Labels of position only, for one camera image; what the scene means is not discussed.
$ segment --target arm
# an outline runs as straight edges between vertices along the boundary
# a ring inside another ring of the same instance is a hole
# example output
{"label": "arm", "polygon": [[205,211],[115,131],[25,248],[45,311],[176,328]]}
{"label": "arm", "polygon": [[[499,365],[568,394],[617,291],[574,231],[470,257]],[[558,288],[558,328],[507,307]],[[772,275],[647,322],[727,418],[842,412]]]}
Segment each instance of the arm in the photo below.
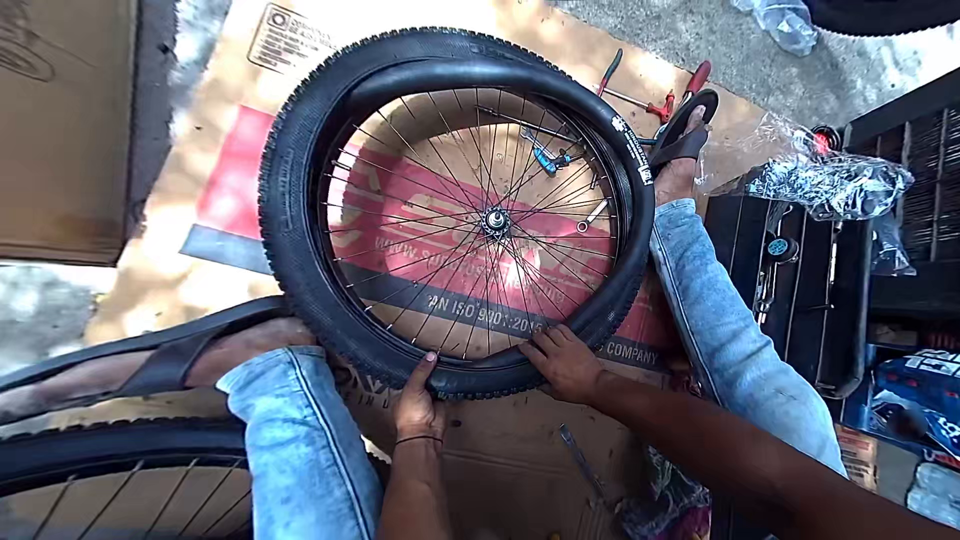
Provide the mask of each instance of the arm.
{"label": "arm", "polygon": [[424,388],[436,364],[437,356],[428,353],[400,393],[394,415],[397,444],[377,540],[452,538],[440,472],[444,408]]}
{"label": "arm", "polygon": [[643,437],[685,472],[731,497],[779,538],[956,538],[874,495],[710,402],[603,369],[567,327],[520,350],[557,399],[591,405]]}

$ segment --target wrist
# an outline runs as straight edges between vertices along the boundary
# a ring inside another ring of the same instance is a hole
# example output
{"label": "wrist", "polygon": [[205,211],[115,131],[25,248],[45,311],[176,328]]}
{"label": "wrist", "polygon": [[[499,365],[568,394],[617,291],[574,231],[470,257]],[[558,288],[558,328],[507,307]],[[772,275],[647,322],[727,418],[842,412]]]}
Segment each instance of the wrist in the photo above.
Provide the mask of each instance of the wrist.
{"label": "wrist", "polygon": [[414,437],[423,438],[429,440],[429,438],[444,440],[444,433],[442,430],[437,430],[430,427],[412,427],[412,426],[398,426],[396,428],[396,442],[402,441],[404,439],[413,439]]}
{"label": "wrist", "polygon": [[412,437],[398,437],[394,444],[394,455],[399,451],[412,454],[439,454],[444,448],[444,441],[433,435],[414,435]]}
{"label": "wrist", "polygon": [[611,384],[616,383],[621,379],[623,379],[623,377],[612,371],[608,371],[606,369],[600,370],[600,372],[597,373],[596,377],[593,379],[593,385],[590,387],[588,403],[585,405],[598,408],[598,405],[603,400],[603,397],[607,394],[607,392],[609,392]]}

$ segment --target cardboard box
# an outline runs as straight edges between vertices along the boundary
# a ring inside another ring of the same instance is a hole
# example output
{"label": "cardboard box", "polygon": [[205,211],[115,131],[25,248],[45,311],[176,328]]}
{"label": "cardboard box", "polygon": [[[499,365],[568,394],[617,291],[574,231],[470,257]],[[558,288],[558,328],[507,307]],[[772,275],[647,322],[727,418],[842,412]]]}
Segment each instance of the cardboard box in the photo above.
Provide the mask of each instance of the cardboard box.
{"label": "cardboard box", "polygon": [[118,259],[135,7],[25,0],[0,8],[0,258]]}

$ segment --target bicycle wheel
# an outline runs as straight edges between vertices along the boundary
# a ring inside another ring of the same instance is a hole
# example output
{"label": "bicycle wheel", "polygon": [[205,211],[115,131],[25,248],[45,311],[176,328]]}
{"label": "bicycle wheel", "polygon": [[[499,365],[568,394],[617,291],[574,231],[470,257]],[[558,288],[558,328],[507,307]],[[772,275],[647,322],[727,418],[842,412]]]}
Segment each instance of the bicycle wheel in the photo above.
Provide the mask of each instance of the bicycle wheel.
{"label": "bicycle wheel", "polygon": [[919,32],[960,19],[960,5],[943,0],[804,0],[813,24],[850,36]]}
{"label": "bicycle wheel", "polygon": [[0,441],[4,538],[251,537],[243,424],[116,422]]}
{"label": "bicycle wheel", "polygon": [[336,54],[284,106],[260,222],[324,344],[393,387],[439,351],[433,391],[489,398],[541,381],[516,349],[537,328],[566,322],[590,346],[616,330],[643,276],[650,176],[624,120],[552,65],[403,31]]}

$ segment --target hand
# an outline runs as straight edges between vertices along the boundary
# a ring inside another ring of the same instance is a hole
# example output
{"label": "hand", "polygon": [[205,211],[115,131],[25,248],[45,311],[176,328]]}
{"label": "hand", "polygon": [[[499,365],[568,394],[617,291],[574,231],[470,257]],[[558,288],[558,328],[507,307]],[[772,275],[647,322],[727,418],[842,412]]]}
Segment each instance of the hand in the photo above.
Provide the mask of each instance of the hand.
{"label": "hand", "polygon": [[519,349],[549,381],[542,390],[557,400],[590,405],[597,380],[606,370],[587,344],[564,325],[538,331],[534,343],[539,350],[529,342]]}
{"label": "hand", "polygon": [[437,366],[437,354],[427,353],[414,368],[394,410],[396,440],[429,435],[444,438],[446,410],[443,402],[434,402],[426,391],[426,380]]}

